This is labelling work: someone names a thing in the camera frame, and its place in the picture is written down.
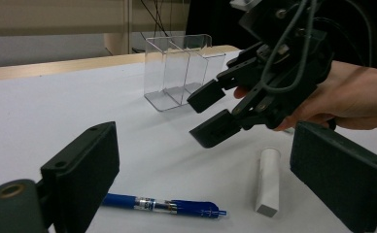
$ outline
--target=white table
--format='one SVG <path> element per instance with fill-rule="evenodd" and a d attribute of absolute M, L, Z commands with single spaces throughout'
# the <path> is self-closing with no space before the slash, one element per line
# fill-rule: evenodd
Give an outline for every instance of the white table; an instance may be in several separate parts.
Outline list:
<path fill-rule="evenodd" d="M 232 58 L 237 52 L 229 52 Z M 144 63 L 0 81 L 0 184 L 41 179 L 40 167 L 90 126 L 117 123 L 120 173 L 110 192 L 212 201 L 227 217 L 208 219 L 102 207 L 87 232 L 349 232 L 291 171 L 292 135 L 265 126 L 212 149 L 189 131 L 238 102 L 230 91 L 198 115 L 190 106 L 157 112 L 143 97 Z M 338 132 L 377 153 L 377 130 Z M 254 213 L 257 163 L 281 154 L 281 210 Z"/>

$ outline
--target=floor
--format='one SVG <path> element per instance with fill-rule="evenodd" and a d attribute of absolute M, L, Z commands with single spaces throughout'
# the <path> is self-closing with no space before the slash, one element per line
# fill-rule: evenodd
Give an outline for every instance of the floor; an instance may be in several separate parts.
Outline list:
<path fill-rule="evenodd" d="M 145 38 L 153 36 L 154 32 L 133 33 L 132 47 L 144 51 Z M 110 55 L 103 34 L 0 37 L 0 67 Z"/>

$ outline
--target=clear plastic container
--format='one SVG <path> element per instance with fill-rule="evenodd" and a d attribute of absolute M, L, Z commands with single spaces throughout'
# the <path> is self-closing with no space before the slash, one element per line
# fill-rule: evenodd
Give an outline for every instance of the clear plastic container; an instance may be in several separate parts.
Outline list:
<path fill-rule="evenodd" d="M 148 38 L 144 96 L 160 112 L 185 105 L 222 71 L 224 59 L 208 35 Z"/>

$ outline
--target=pen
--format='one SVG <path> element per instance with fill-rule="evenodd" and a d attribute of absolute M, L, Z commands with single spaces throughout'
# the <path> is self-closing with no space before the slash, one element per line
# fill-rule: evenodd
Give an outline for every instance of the pen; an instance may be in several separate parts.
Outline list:
<path fill-rule="evenodd" d="M 126 209 L 168 213 L 185 216 L 204 216 L 217 218 L 226 216 L 226 211 L 220 211 L 213 202 L 197 202 L 183 200 L 159 200 L 147 197 L 137 197 L 108 193 L 102 205 Z"/>

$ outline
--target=white eraser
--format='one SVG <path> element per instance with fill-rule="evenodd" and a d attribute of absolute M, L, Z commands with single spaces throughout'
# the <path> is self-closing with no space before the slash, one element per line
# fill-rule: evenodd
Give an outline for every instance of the white eraser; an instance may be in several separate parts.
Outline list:
<path fill-rule="evenodd" d="M 280 199 L 280 153 L 266 148 L 261 152 L 258 173 L 256 212 L 273 217 L 279 212 Z"/>

